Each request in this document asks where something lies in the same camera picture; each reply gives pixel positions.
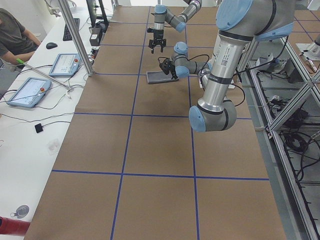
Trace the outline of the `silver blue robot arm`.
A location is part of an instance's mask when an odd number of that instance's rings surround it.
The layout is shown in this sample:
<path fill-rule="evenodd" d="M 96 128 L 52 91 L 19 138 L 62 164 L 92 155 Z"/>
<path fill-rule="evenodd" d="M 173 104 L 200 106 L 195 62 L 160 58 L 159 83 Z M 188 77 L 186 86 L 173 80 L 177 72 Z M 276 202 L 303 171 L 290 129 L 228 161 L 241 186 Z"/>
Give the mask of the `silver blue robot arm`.
<path fill-rule="evenodd" d="M 201 0 L 185 0 L 184 2 L 188 4 L 188 7 L 179 15 L 173 14 L 171 10 L 163 4 L 157 4 L 154 7 L 154 13 L 152 13 L 154 16 L 153 27 L 147 29 L 147 33 L 153 33 L 153 39 L 150 39 L 148 43 L 152 54 L 156 46 L 160 46 L 160 52 L 162 53 L 164 47 L 167 45 L 167 40 L 164 38 L 165 23 L 181 33 L 186 28 L 187 22 L 202 7 Z"/>
<path fill-rule="evenodd" d="M 187 59 L 188 46 L 178 42 L 171 56 L 179 78 L 198 75 L 204 95 L 189 109 L 196 132 L 224 131 L 237 118 L 233 102 L 226 97 L 244 46 L 252 40 L 268 41 L 288 36 L 294 26 L 294 0 L 224 0 L 218 7 L 218 51 L 209 62 Z"/>

